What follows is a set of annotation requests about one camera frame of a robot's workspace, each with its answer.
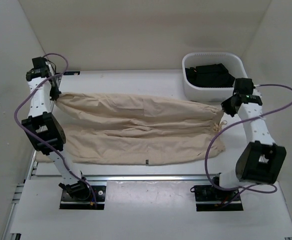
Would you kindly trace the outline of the beige trousers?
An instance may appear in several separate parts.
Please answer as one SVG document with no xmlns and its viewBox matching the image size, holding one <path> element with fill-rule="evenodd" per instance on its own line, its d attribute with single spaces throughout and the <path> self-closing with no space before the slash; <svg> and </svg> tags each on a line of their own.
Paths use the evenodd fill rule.
<svg viewBox="0 0 292 240">
<path fill-rule="evenodd" d="M 219 107 L 159 96 L 62 94 L 55 103 L 74 163 L 162 166 L 225 150 Z"/>
</svg>

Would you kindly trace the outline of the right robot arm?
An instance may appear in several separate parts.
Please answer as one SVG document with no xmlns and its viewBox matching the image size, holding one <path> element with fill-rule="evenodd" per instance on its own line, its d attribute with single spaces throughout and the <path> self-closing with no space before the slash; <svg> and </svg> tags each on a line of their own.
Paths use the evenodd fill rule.
<svg viewBox="0 0 292 240">
<path fill-rule="evenodd" d="M 271 137 L 262 105 L 260 96 L 239 93 L 221 103 L 224 113 L 232 117 L 238 115 L 240 118 L 239 122 L 224 130 L 242 124 L 248 144 L 233 170 L 220 173 L 217 182 L 211 180 L 210 194 L 216 200 L 223 199 L 229 191 L 247 184 L 270 185 L 278 178 L 287 151 Z"/>
</svg>

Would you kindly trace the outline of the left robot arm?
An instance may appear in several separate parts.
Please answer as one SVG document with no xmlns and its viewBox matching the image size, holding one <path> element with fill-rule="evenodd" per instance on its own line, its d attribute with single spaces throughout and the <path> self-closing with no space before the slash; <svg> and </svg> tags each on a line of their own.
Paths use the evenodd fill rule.
<svg viewBox="0 0 292 240">
<path fill-rule="evenodd" d="M 21 125 L 34 149 L 47 156 L 56 166 L 63 178 L 59 186 L 70 197 L 80 201 L 90 199 L 91 188 L 87 185 L 82 172 L 77 170 L 65 150 L 66 136 L 63 128 L 54 117 L 51 105 L 59 98 L 56 77 L 49 71 L 30 70 L 26 73 L 26 81 L 30 92 L 28 117 Z"/>
</svg>

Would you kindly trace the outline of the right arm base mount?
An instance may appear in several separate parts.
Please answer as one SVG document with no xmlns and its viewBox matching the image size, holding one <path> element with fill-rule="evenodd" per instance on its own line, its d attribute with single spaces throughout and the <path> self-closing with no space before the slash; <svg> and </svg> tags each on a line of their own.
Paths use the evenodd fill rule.
<svg viewBox="0 0 292 240">
<path fill-rule="evenodd" d="M 239 212 L 243 211 L 238 190 L 223 191 L 212 185 L 194 185 L 190 188 L 194 194 L 197 212 Z"/>
</svg>

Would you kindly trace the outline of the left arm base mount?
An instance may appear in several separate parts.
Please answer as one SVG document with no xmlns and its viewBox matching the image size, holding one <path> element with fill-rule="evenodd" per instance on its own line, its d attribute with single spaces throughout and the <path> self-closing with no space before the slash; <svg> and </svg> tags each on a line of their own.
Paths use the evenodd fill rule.
<svg viewBox="0 0 292 240">
<path fill-rule="evenodd" d="M 59 183 L 62 189 L 59 208 L 61 210 L 104 210 L 106 186 L 86 186 L 79 181 L 77 184 Z"/>
</svg>

